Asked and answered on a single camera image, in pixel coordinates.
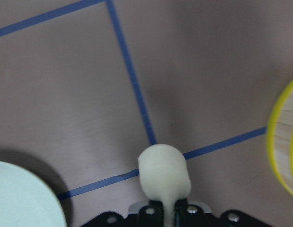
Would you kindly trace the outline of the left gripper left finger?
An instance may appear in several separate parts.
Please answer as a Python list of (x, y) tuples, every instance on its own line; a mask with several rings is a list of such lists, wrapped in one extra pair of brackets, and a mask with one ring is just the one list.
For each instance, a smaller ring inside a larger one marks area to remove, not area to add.
[(139, 209), (137, 214), (138, 227), (162, 227), (164, 225), (163, 204), (149, 200)]

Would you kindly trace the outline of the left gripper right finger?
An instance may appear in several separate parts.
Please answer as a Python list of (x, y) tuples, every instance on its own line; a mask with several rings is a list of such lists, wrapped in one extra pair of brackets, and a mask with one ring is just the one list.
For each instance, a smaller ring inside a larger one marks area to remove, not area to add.
[(202, 227), (203, 210), (201, 207), (189, 204), (187, 199), (177, 200), (174, 207), (175, 227)]

